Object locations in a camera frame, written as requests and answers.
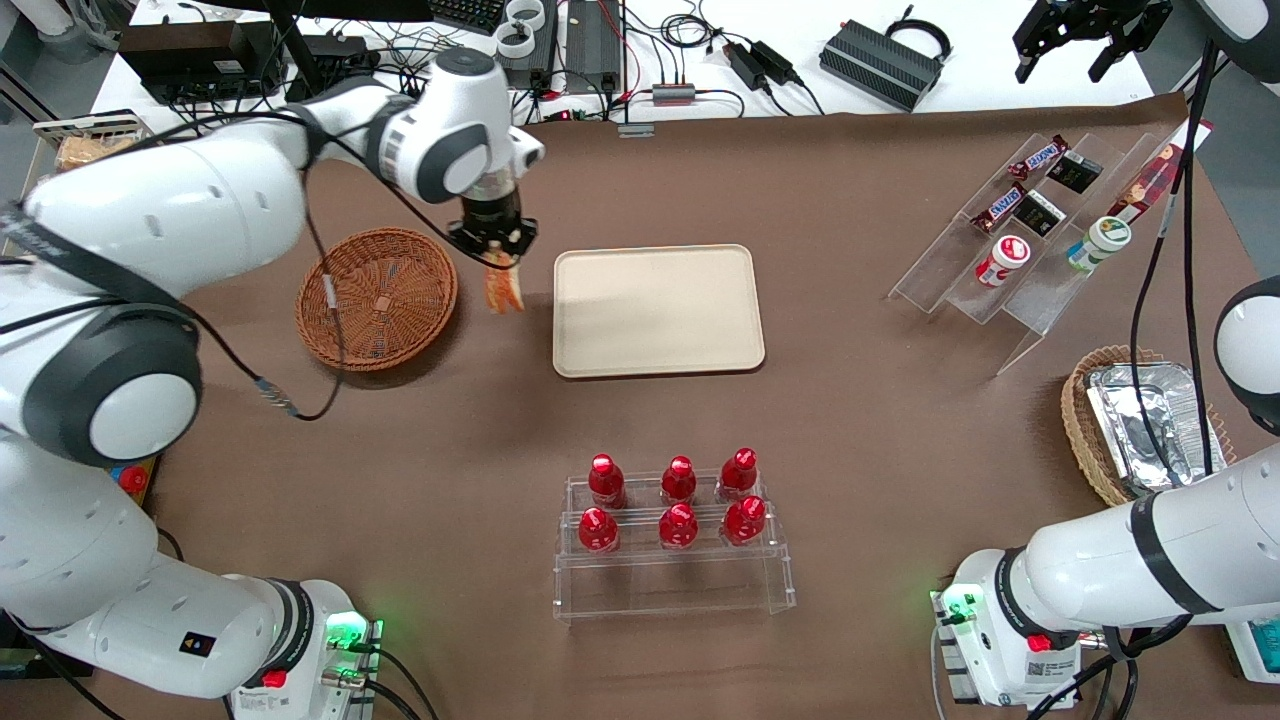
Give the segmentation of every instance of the round wicker basket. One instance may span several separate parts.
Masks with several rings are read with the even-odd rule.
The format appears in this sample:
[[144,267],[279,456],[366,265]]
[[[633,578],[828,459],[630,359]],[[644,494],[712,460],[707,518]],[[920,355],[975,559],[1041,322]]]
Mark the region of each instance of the round wicker basket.
[[[1149,350],[1138,348],[1139,363],[1156,363],[1165,356]],[[1084,377],[1094,368],[1115,365],[1129,361],[1128,345],[1111,345],[1100,347],[1085,355],[1062,384],[1062,424],[1066,427],[1066,437],[1071,442],[1071,452],[1080,465],[1080,471],[1089,480],[1089,486],[1097,492],[1107,505],[1115,507],[1137,500],[1132,492],[1120,482],[1115,466],[1111,462],[1111,454],[1107,451],[1106,439],[1093,419],[1093,407],[1084,393]],[[1217,433],[1219,443],[1222,446],[1222,457],[1228,465],[1235,464],[1235,450],[1222,428],[1222,418],[1213,411],[1212,405],[1206,405],[1210,425]]]
[[298,334],[321,363],[385,370],[431,343],[453,314],[458,273],[431,238],[401,228],[353,234],[325,255],[342,319],[344,363],[317,260],[293,309]]

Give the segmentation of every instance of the clear acrylic stand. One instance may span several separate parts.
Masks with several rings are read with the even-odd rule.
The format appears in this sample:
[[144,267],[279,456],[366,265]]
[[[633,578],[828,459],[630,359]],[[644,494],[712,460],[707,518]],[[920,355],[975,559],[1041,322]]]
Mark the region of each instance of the clear acrylic stand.
[[[942,234],[897,281],[890,297],[902,296],[927,314],[950,302],[979,325],[987,324],[1004,310],[1027,327],[1027,336],[996,373],[1009,369],[1036,347],[1052,329],[1066,306],[1089,278],[1066,263],[1066,250],[1084,236],[1093,220],[1101,218],[1138,170],[1160,146],[1160,138],[1147,133],[1128,152],[1121,152],[1094,135],[1085,135],[1071,149],[1102,165],[1102,174],[1084,193],[1076,193],[1047,177],[1041,168],[1021,184],[1034,190],[1057,206],[1066,218],[1041,237],[1010,213],[991,233],[974,227],[970,220],[1012,186],[1015,178],[1006,168],[1050,143],[1050,138],[1033,135],[969,202],[956,213]],[[1005,234],[1016,234],[1032,249],[1030,261],[1009,275],[1005,284],[989,288],[978,282],[974,270],[987,256],[992,243]]]
[[795,607],[791,555],[777,509],[768,501],[763,480],[753,492],[765,500],[764,532],[735,547],[719,537],[727,503],[714,497],[718,469],[699,469],[694,514],[698,539],[685,550],[664,550],[658,541],[662,473],[628,475],[627,507],[611,510],[618,521],[621,547],[593,555],[577,539],[582,511],[591,507],[585,477],[568,478],[564,511],[556,547],[557,620],[623,615],[682,615],[724,610],[767,610],[771,615]]

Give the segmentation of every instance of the red bottle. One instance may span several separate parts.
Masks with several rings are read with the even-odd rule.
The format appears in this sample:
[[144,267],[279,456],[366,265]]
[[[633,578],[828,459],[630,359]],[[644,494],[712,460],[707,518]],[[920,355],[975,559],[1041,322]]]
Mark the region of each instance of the red bottle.
[[721,468],[719,480],[716,482],[716,497],[721,502],[733,502],[751,495],[755,487],[755,478],[759,471],[755,469],[755,451],[744,447],[730,457]]
[[599,507],[588,507],[577,525],[577,539],[593,555],[613,552],[621,544],[618,523]]
[[667,550],[684,550],[696,537],[698,518],[694,516],[694,509],[684,502],[668,507],[658,520],[658,539]]
[[586,474],[586,484],[591,488],[591,502],[609,510],[622,510],[627,506],[626,482],[622,468],[603,452],[591,460],[591,471]]
[[684,455],[672,457],[667,471],[662,474],[663,502],[667,505],[692,502],[695,489],[698,489],[698,477],[694,475],[694,464]]
[[746,544],[764,532],[764,501],[749,495],[728,506],[721,523],[721,537],[730,544]]

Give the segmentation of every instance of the brown paper surface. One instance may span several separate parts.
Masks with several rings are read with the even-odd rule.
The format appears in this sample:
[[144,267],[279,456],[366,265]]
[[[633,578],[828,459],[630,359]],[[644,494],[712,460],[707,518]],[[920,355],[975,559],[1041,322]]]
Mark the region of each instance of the brown paper surface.
[[[1133,247],[1107,260],[1048,338],[998,379],[1023,334],[1016,324],[931,318],[886,295],[1028,135],[1093,132],[1119,147],[1142,132],[1164,137],[1184,115],[1180,99],[1161,97],[669,123],[653,140],[627,141],[603,123],[534,128],[548,158],[521,186],[541,223],[521,274],[529,310],[490,315],[480,265],[454,255],[462,297],[451,327],[403,372],[343,389],[319,423],[268,407],[206,342],[204,409],[160,468],[159,524],[215,573],[340,584],[387,620],[387,647],[444,720],[932,717],[927,593],[938,578],[975,550],[1019,546],[1044,524],[1103,509],[1075,468],[1057,397],[1080,356],[1126,342],[1158,218],[1137,224]],[[1245,456],[1268,439],[1230,397],[1207,338],[1256,273],[1208,182],[1197,181],[1207,395]],[[346,164],[317,168],[311,199],[329,245],[374,227],[419,227]],[[439,222],[456,213],[430,210]],[[559,252],[717,242],[754,255],[768,348],[759,370],[591,382],[554,373]],[[1142,343],[1185,361],[1180,247],[1175,229]],[[314,260],[300,243],[189,297],[303,411],[330,379],[293,327]],[[676,454],[716,465],[740,446],[759,451],[780,507],[796,609],[572,629],[552,618],[566,475],[600,451],[639,471]],[[390,670],[384,680],[408,689]],[[132,720],[223,716],[218,702],[101,673],[88,687]],[[1112,702],[1121,688],[1123,675]],[[95,716],[56,680],[0,684],[0,705],[13,720]],[[1231,676],[1219,630],[1193,629],[1143,656],[1133,717],[1270,719],[1277,707],[1280,688]],[[947,711],[1025,714],[950,702]],[[379,703],[379,717],[396,716]]]

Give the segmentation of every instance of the gray floor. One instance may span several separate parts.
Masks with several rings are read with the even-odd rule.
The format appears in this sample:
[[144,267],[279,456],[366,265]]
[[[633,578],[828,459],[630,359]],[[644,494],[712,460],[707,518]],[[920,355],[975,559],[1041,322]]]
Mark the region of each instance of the gray floor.
[[[1192,3],[1175,0],[1155,45],[1139,56],[1157,92],[1172,88],[1199,59],[1204,32]],[[72,117],[88,110],[109,64],[105,53],[83,65],[41,56],[31,65],[28,82],[56,111]],[[1258,272],[1280,274],[1280,96],[1229,67],[1213,81],[1206,118],[1215,131],[1201,147],[1201,161]],[[35,143],[20,115],[0,126],[0,160],[6,168],[0,173],[0,197],[22,191]]]

